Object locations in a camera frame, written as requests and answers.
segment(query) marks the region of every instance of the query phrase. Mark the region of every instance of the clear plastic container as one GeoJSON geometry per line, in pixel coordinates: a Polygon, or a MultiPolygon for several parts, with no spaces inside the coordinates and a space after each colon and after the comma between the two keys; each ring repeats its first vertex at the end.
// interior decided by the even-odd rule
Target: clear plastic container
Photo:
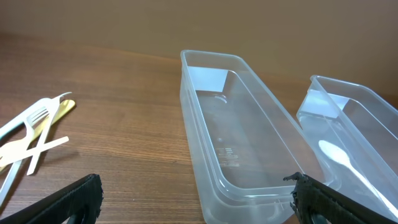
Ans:
{"type": "Polygon", "coordinates": [[[203,216],[212,223],[282,223],[299,171],[333,187],[302,130],[246,62],[184,50],[180,99],[203,216]]]}
{"type": "Polygon", "coordinates": [[[365,86],[311,77],[297,117],[339,192],[398,221],[398,111],[365,86]]]}

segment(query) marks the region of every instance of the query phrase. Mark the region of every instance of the yellow plastic utensil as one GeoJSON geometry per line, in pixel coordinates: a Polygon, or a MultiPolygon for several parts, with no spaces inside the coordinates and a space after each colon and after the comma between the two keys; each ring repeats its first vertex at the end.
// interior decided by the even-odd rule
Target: yellow plastic utensil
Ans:
{"type": "MultiPolygon", "coordinates": [[[[73,100],[64,100],[60,103],[60,107],[58,109],[57,114],[54,117],[54,120],[52,124],[57,122],[60,118],[62,118],[65,114],[67,114],[73,107],[75,107],[76,103],[73,100]]],[[[37,137],[40,136],[42,133],[45,124],[48,122],[49,117],[46,117],[36,128],[35,128],[35,133],[32,141],[34,141],[37,137]]],[[[0,173],[6,168],[7,166],[0,167],[0,173]]]]}

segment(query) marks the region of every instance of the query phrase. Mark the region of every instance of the wood grain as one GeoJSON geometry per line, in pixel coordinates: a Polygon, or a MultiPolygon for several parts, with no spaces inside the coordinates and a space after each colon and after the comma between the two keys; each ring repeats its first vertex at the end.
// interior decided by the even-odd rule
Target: wood grain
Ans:
{"type": "MultiPolygon", "coordinates": [[[[310,81],[260,77],[295,116],[310,81]]],[[[24,161],[1,218],[95,173],[104,189],[97,223],[203,223],[180,79],[175,59],[0,35],[0,125],[39,98],[72,91],[77,105],[50,137],[70,141],[42,154],[36,175],[25,175],[24,161]]]]}

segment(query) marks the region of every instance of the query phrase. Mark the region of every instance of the plastic spoon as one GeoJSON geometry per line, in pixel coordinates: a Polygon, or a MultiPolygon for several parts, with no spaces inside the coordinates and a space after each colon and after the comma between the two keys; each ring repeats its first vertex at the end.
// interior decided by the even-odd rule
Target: plastic spoon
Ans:
{"type": "Polygon", "coordinates": [[[349,157],[344,150],[324,140],[320,140],[318,142],[318,145],[321,148],[322,152],[325,153],[331,160],[347,167],[375,196],[379,196],[380,199],[387,206],[387,208],[390,210],[390,212],[398,218],[398,210],[395,208],[395,206],[393,206],[393,204],[382,193],[380,193],[380,191],[378,191],[362,174],[360,174],[351,165],[349,157]]]}

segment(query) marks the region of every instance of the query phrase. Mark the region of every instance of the white plastic fork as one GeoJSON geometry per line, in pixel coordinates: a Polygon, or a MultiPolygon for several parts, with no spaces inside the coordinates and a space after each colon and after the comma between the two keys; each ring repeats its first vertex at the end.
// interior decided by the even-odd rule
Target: white plastic fork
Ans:
{"type": "MultiPolygon", "coordinates": [[[[32,139],[34,137],[33,125],[47,115],[46,113],[43,113],[42,108],[43,108],[43,105],[37,104],[33,107],[28,108],[28,110],[24,111],[26,114],[30,113],[30,115],[25,117],[23,120],[23,122],[26,126],[26,136],[21,140],[9,142],[9,143],[3,145],[0,148],[0,151],[6,151],[6,150],[25,151],[25,150],[27,150],[30,142],[32,141],[32,139]]],[[[2,187],[0,190],[0,206],[4,203],[4,199],[6,198],[8,191],[10,190],[11,185],[14,182],[15,176],[18,173],[21,163],[22,163],[22,160],[17,161],[12,164],[11,169],[7,174],[7,177],[4,180],[4,183],[2,184],[2,187]]]]}
{"type": "MultiPolygon", "coordinates": [[[[13,118],[10,122],[5,124],[3,127],[0,128],[0,139],[4,137],[7,133],[12,131],[14,128],[18,127],[20,124],[24,122],[24,118],[29,116],[32,112],[32,108],[37,107],[37,105],[43,105],[43,102],[51,100],[50,98],[42,98],[38,100],[36,103],[34,103],[32,106],[28,107],[26,110],[24,110],[21,114],[17,115],[15,118],[13,118]]],[[[35,114],[37,116],[40,116],[40,113],[46,112],[45,107],[42,106],[41,110],[37,110],[35,114]]]]}
{"type": "MultiPolygon", "coordinates": [[[[53,119],[54,119],[55,115],[57,114],[58,109],[60,107],[61,98],[70,93],[71,92],[63,93],[63,94],[55,97],[54,99],[51,99],[48,103],[46,103],[44,105],[45,109],[49,112],[49,121],[46,124],[46,126],[44,127],[42,134],[40,135],[39,141],[37,142],[37,147],[42,146],[45,143],[45,140],[47,138],[47,135],[49,134],[53,119]]],[[[37,162],[39,161],[39,157],[40,157],[40,153],[33,155],[32,160],[30,161],[29,169],[27,171],[27,175],[31,175],[35,172],[35,168],[36,168],[37,162]]]]}

